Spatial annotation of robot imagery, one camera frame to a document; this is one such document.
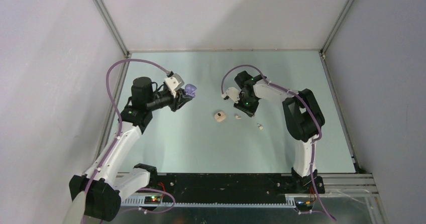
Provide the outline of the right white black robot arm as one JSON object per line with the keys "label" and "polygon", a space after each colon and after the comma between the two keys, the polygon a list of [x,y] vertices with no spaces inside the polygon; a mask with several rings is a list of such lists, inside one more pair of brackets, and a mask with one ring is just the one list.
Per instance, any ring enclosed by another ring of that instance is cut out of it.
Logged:
{"label": "right white black robot arm", "polygon": [[292,179],[295,191],[305,193],[312,187],[316,177],[316,144],[322,137],[325,117],[315,95],[310,89],[293,91],[264,79],[263,75],[252,76],[246,71],[235,77],[237,87],[229,87],[222,94],[231,99],[234,107],[249,117],[254,117],[260,100],[282,105],[285,124],[290,135],[299,141],[295,147]]}

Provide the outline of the purple earbud charging case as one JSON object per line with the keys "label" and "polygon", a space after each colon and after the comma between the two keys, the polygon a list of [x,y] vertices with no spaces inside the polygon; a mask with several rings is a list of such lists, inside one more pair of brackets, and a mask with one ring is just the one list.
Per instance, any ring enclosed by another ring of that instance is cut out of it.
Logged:
{"label": "purple earbud charging case", "polygon": [[194,98],[196,95],[197,87],[193,84],[187,84],[184,88],[185,95]]}

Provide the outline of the beige earbud charging case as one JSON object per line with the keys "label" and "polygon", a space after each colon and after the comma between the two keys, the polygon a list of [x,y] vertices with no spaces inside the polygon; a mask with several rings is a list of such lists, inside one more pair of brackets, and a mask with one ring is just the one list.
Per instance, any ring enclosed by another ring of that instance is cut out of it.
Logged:
{"label": "beige earbud charging case", "polygon": [[218,111],[214,114],[214,119],[216,122],[220,123],[226,119],[227,115],[223,111]]}

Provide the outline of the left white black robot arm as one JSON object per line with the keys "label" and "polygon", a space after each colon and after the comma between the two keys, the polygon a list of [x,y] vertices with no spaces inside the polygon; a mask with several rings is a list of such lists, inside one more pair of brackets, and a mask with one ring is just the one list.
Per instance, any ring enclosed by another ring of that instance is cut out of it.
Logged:
{"label": "left white black robot arm", "polygon": [[72,205],[64,223],[80,223],[85,215],[111,221],[123,200],[142,188],[146,192],[158,188],[154,166],[137,164],[122,178],[117,178],[117,173],[152,120],[153,111],[166,106],[172,112],[179,110],[195,98],[197,88],[184,84],[177,74],[164,79],[162,90],[154,89],[153,84],[149,77],[134,79],[131,96],[119,114],[115,137],[82,175],[74,175],[69,182]]}

